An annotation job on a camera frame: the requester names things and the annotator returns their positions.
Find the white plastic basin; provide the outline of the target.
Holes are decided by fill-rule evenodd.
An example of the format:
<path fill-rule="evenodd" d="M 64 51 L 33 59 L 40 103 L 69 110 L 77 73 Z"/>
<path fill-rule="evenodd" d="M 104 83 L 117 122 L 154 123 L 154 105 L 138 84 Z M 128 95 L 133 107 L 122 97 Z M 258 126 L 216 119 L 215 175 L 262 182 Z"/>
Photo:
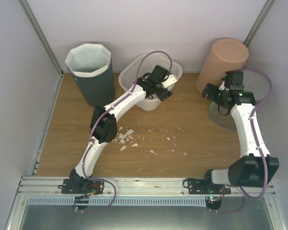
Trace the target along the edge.
<path fill-rule="evenodd" d="M 131 64 L 129 64 L 119 75 L 118 81 L 121 88 L 126 92 L 131 88 L 132 84 L 135 81 L 136 73 L 140 62 L 147 55 L 147 53 L 141 54 L 137 57 Z M 143 76 L 147 72 L 152 72 L 156 65 L 160 65 L 165 69 L 169 69 L 170 60 L 164 54 L 154 53 L 147 57 L 143 64 L 141 65 L 139 77 Z M 175 61 L 172 61 L 171 73 L 174 74 L 179 80 L 182 76 L 182 67 Z M 152 99 L 145 99 L 136 105 L 143 110 L 153 111 L 155 110 L 162 102 L 154 94 Z"/>

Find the salmon pink plastic bin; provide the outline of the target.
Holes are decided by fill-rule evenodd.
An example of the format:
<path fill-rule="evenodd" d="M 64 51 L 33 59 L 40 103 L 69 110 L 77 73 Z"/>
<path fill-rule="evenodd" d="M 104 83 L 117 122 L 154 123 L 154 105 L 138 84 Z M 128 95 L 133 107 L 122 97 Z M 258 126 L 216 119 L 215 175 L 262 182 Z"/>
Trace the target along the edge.
<path fill-rule="evenodd" d="M 243 68 L 248 57 L 248 48 L 236 39 L 221 38 L 215 41 L 196 80 L 199 92 L 208 83 L 220 86 L 222 76 L 227 71 Z"/>

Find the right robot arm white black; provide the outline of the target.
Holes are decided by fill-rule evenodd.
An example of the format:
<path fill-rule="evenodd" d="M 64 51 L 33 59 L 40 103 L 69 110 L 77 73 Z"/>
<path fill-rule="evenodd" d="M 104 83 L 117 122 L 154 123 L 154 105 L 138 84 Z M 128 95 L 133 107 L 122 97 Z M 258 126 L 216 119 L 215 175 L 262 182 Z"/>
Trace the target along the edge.
<path fill-rule="evenodd" d="M 211 170 L 210 178 L 203 182 L 203 189 L 208 194 L 214 194 L 220 185 L 227 185 L 238 187 L 248 198 L 262 198 L 279 168 L 279 160 L 271 157 L 262 138 L 253 93 L 245 92 L 241 85 L 227 89 L 209 83 L 202 97 L 228 110 L 240 142 L 240 158 L 227 169 Z"/>

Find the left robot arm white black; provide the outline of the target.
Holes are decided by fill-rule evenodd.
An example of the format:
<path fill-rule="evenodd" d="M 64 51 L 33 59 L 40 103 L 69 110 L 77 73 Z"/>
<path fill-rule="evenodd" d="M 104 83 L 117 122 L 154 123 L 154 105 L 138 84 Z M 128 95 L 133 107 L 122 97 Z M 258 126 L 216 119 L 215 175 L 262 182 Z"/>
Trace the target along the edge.
<path fill-rule="evenodd" d="M 94 109 L 91 120 L 89 142 L 79 164 L 70 172 L 69 179 L 63 184 L 68 192 L 89 193 L 92 188 L 94 166 L 105 148 L 117 135 L 117 122 L 134 105 L 156 95 L 164 101 L 172 95 L 168 87 L 177 82 L 177 77 L 170 70 L 157 65 L 151 73 L 145 73 L 122 96 L 112 103 Z"/>

